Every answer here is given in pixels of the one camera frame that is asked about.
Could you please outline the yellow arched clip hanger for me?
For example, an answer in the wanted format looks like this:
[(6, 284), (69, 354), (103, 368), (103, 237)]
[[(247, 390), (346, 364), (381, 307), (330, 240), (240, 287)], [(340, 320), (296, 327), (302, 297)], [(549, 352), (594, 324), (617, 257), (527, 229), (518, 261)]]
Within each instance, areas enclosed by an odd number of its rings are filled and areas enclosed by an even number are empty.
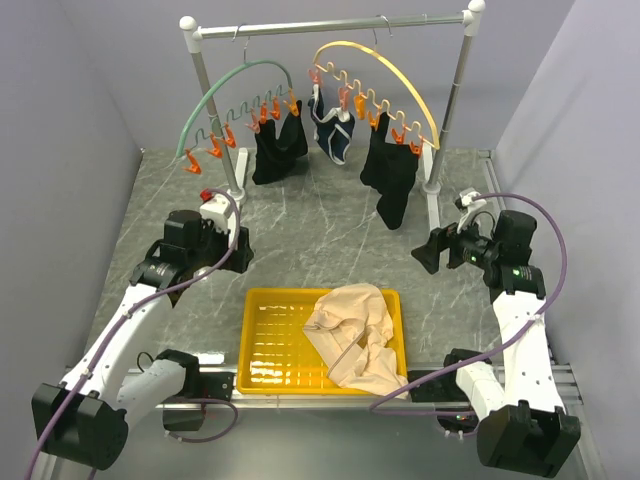
[[(322, 55), (326, 51), (335, 48), (359, 51), (375, 59), (403, 85), (404, 89), (416, 103), (423, 120), (408, 119), (407, 114), (403, 110), (393, 112), (392, 102), (386, 97), (378, 97), (375, 89), (367, 88), (359, 78), (350, 75), (347, 70), (338, 69), (331, 61), (322, 63)], [(349, 40), (328, 42), (316, 50), (309, 70), (309, 76), (315, 84), (320, 85), (322, 83), (323, 75), (332, 77), (340, 84), (338, 96), (342, 110), (349, 110), (349, 102), (352, 102), (357, 119), (361, 121), (366, 120), (369, 126), (375, 130), (379, 127), (383, 113), (385, 113), (391, 121), (398, 123), (400, 125), (399, 129), (391, 129), (392, 139), (397, 145), (405, 144), (407, 134), (411, 132), (415, 136), (415, 139), (410, 138), (408, 143), (412, 153), (421, 155), (426, 146), (429, 146), (432, 152), (441, 149), (439, 130), (427, 103), (408, 77), (376, 49)]]

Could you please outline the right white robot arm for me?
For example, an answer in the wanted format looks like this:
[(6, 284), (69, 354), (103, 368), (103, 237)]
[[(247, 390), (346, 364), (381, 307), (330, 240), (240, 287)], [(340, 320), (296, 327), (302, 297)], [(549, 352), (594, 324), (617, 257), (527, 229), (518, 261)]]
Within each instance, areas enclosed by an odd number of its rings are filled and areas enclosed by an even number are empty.
[(442, 391), (467, 396), (477, 415), (477, 453), (488, 467), (543, 478), (555, 477), (581, 436), (579, 420), (567, 414), (557, 390), (548, 352), (542, 272), (530, 265), (536, 220), (522, 212), (500, 213), (491, 236), (478, 226), (453, 223), (431, 231), (413, 257), (431, 274), (448, 252), (448, 268), (465, 263), (483, 272), (504, 345), (504, 378), (487, 360), (452, 351), (454, 365), (441, 374)]

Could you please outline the black underwear on yellow hanger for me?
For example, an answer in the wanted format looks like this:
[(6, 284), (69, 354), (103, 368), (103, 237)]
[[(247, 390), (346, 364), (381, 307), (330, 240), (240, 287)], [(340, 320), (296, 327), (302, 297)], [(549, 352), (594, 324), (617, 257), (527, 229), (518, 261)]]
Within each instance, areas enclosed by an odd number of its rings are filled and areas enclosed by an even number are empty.
[(396, 230), (402, 225), (409, 193), (415, 184), (419, 156), (409, 145), (386, 141), (389, 121), (388, 114), (382, 112), (378, 126), (371, 128), (360, 180), (380, 194), (376, 210), (386, 227)]

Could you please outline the yellow plastic tray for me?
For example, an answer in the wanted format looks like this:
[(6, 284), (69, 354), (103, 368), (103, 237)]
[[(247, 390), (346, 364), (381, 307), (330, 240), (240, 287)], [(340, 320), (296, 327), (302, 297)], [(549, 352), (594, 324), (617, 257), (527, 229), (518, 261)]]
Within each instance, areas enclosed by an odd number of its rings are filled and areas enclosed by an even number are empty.
[[(330, 381), (328, 367), (303, 332), (317, 300), (332, 290), (254, 288), (248, 292), (236, 382), (241, 393), (378, 396)], [(379, 290), (394, 327), (388, 346), (397, 353), (398, 372), (408, 381), (399, 295), (394, 290)]]

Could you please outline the orange clothespin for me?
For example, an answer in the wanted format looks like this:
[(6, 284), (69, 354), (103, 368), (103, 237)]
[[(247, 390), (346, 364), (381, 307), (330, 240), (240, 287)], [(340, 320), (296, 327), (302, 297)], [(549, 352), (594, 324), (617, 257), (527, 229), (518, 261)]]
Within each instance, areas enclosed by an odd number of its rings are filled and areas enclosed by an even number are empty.
[(183, 170), (191, 174), (200, 175), (202, 173), (201, 166), (190, 149), (185, 150), (185, 157), (189, 161), (189, 165), (184, 167)]

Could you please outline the beige boxer underwear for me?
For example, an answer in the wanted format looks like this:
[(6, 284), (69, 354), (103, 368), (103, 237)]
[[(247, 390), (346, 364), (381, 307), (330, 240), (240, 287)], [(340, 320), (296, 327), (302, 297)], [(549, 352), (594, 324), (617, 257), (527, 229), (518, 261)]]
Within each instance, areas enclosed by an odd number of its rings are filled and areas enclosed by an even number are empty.
[(367, 283), (336, 288), (320, 297), (303, 332), (341, 388), (386, 396), (408, 384), (388, 346), (394, 327), (381, 290)]

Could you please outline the navy blue brief underwear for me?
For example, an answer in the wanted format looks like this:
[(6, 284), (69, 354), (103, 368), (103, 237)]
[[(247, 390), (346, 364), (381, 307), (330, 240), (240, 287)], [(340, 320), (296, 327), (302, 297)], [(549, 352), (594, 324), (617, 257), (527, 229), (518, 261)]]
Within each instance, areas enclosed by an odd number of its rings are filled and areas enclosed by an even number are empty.
[(355, 128), (354, 116), (341, 107), (326, 110), (321, 88), (317, 84), (312, 87), (308, 107), (316, 143), (332, 162), (344, 165)]

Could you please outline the white metal drying rack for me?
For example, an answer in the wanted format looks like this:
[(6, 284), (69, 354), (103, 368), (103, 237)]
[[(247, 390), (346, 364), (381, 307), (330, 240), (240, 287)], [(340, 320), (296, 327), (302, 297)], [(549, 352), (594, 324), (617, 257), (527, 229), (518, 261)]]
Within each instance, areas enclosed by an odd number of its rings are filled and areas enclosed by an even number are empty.
[[(422, 184), (422, 190), (426, 196), (429, 226), (438, 228), (441, 226), (439, 194), (441, 190), (440, 173), (444, 163), (446, 144), (453, 120), (453, 114), (457, 103), (457, 98), (462, 83), (467, 59), (471, 50), (473, 39), (476, 37), (482, 16), (486, 9), (484, 1), (471, 1), (466, 9), (449, 16), (431, 16), (427, 14), (416, 14), (405, 17), (385, 16), (368, 17), (361, 19), (327, 20), (316, 22), (298, 23), (277, 23), (262, 25), (241, 24), (236, 27), (216, 27), (205, 28), (198, 25), (191, 16), (184, 16), (179, 21), (179, 28), (182, 30), (187, 49), (191, 55), (196, 76), (204, 94), (213, 84), (209, 81), (204, 57), (201, 50), (201, 42), (206, 39), (237, 37), (250, 39), (258, 36), (284, 35), (284, 34), (307, 34), (314, 32), (333, 32), (350, 30), (375, 30), (382, 26), (392, 29), (394, 27), (416, 27), (428, 25), (449, 25), (460, 24), (464, 27), (463, 42), (458, 56), (456, 71), (449, 93), (448, 103), (445, 110), (443, 122), (437, 125), (441, 140), (441, 149), (432, 152), (426, 146), (420, 158), (425, 165), (426, 180)], [(215, 101), (207, 103), (205, 111), (208, 114), (218, 114)]]

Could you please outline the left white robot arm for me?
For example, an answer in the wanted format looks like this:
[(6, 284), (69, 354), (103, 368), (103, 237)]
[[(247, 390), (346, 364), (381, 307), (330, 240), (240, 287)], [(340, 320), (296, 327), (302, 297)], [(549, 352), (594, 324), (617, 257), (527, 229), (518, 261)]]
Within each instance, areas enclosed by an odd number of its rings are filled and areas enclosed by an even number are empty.
[(116, 313), (83, 358), (57, 384), (41, 384), (31, 400), (36, 452), (110, 468), (133, 427), (167, 400), (201, 408), (232, 404), (208, 396), (197, 356), (166, 349), (134, 379), (127, 374), (149, 335), (193, 284), (217, 270), (243, 273), (253, 258), (240, 212), (230, 219), (176, 210), (134, 268)]

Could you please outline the black underwear on green hanger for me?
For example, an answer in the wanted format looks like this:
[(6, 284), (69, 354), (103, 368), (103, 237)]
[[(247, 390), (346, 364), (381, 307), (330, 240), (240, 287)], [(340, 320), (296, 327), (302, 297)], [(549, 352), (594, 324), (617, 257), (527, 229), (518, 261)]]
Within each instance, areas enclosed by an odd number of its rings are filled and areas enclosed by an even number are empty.
[(252, 180), (266, 185), (287, 177), (297, 160), (308, 153), (308, 144), (300, 116), (289, 112), (276, 134), (276, 123), (267, 120), (254, 135), (256, 141), (255, 170)]

